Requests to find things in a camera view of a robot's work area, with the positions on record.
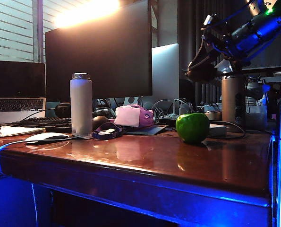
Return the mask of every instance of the green apple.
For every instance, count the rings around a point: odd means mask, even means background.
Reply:
[[[180,115],[176,120],[176,131],[186,143],[200,143],[209,132],[210,122],[204,113]]]

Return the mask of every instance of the green light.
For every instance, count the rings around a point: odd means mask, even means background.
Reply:
[[[269,15],[270,13],[272,13],[273,12],[273,9],[268,9],[267,11],[266,11],[266,15]]]

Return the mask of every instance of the brown ball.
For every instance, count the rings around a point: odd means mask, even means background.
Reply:
[[[99,126],[101,126],[102,124],[106,123],[106,122],[109,122],[109,119],[106,118],[105,116],[97,116],[97,117],[94,117],[92,119],[92,128],[93,128],[93,131],[96,130]]]

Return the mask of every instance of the white water bottle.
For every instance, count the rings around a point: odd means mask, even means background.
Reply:
[[[83,139],[92,133],[92,81],[87,73],[74,73],[70,81],[72,135]]]

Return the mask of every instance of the wooden desk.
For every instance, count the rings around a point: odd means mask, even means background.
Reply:
[[[26,136],[0,138],[0,146]],[[2,172],[180,224],[271,226],[269,135],[183,143],[175,132],[14,144]]]

